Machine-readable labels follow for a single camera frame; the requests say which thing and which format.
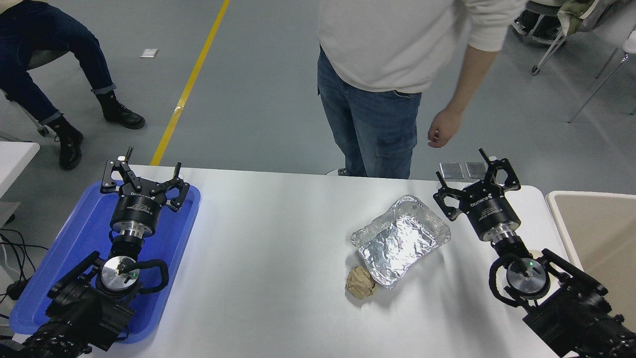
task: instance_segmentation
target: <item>aluminum foil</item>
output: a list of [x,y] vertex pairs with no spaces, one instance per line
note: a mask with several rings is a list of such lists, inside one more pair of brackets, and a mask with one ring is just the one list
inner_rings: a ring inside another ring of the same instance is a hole
[[412,264],[449,240],[448,225],[411,195],[351,235],[373,279],[390,289]]

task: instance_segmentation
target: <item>yellow floor line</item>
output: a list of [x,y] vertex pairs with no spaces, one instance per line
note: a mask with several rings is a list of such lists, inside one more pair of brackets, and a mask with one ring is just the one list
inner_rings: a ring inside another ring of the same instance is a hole
[[168,127],[165,129],[165,132],[163,132],[161,141],[159,141],[159,145],[155,150],[155,154],[150,161],[150,165],[152,166],[157,166],[161,162],[163,153],[165,152],[166,147],[168,147],[168,142],[172,137],[174,128],[177,126],[179,117],[181,117],[181,112],[183,112],[183,108],[186,106],[186,102],[188,101],[188,97],[190,96],[190,92],[192,91],[192,87],[195,85],[199,71],[201,71],[201,67],[203,66],[205,57],[207,56],[207,52],[210,50],[210,46],[212,45],[212,41],[214,40],[216,31],[219,29],[219,25],[221,24],[223,15],[225,15],[225,10],[228,8],[229,3],[230,0],[224,0],[218,15],[216,15],[216,20],[212,25],[212,29],[210,29],[210,33],[207,35],[207,39],[205,41],[205,44],[203,45],[203,48],[201,49],[201,53],[199,54],[197,63],[195,63],[195,67],[192,69],[192,73],[190,73],[188,83],[186,83],[186,87],[183,89],[183,93],[181,93],[181,97],[179,98],[179,102],[177,103],[176,108],[174,108],[174,112],[172,113],[172,117],[170,118],[170,122],[168,123]]

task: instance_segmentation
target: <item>white paper scrap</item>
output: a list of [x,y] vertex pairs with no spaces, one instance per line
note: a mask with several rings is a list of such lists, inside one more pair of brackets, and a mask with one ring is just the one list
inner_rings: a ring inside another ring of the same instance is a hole
[[141,54],[140,58],[142,59],[154,59],[157,55],[158,48],[147,48],[144,50],[144,53]]

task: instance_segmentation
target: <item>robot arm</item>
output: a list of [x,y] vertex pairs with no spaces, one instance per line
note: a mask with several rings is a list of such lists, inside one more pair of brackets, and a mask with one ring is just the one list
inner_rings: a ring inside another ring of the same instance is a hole
[[[636,334],[622,325],[623,316],[609,315],[612,308],[601,283],[548,249],[536,259],[528,252],[515,233],[521,220],[504,195],[520,189],[519,180],[507,159],[491,161],[482,149],[480,154],[488,164],[483,180],[458,190],[449,188],[437,172],[442,187],[433,198],[451,221],[465,213],[480,240],[489,241],[499,255],[488,278],[493,295],[512,307],[523,307],[523,321],[560,357],[572,351],[590,358],[636,357]],[[495,182],[500,169],[508,174],[501,186]],[[446,205],[447,197],[458,200],[459,207]],[[504,290],[511,298],[497,290],[500,268],[506,269]],[[536,300],[550,289],[549,275],[558,279],[560,288],[538,304]]]
[[[24,345],[3,347],[0,358],[72,358],[92,351],[89,344],[108,350],[123,340],[121,334],[133,314],[130,302],[138,294],[152,294],[169,282],[168,266],[162,260],[138,261],[145,238],[154,235],[160,210],[182,207],[190,185],[179,178],[181,163],[172,179],[153,182],[135,176],[128,166],[132,148],[125,157],[109,161],[104,170],[101,192],[117,193],[119,200],[111,218],[111,229],[118,233],[111,238],[111,250],[106,260],[92,252],[64,275],[48,293],[52,299],[46,310],[49,321],[42,325]],[[123,183],[118,187],[112,179],[117,171]],[[169,202],[168,191],[177,195]],[[156,287],[143,287],[140,272],[158,268],[162,282]]]

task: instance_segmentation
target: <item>crumpled paper ball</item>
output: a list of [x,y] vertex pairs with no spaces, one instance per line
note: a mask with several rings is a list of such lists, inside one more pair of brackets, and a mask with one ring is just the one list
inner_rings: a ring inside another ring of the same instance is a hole
[[377,284],[364,266],[356,266],[347,275],[347,290],[357,299],[365,299],[375,293]]

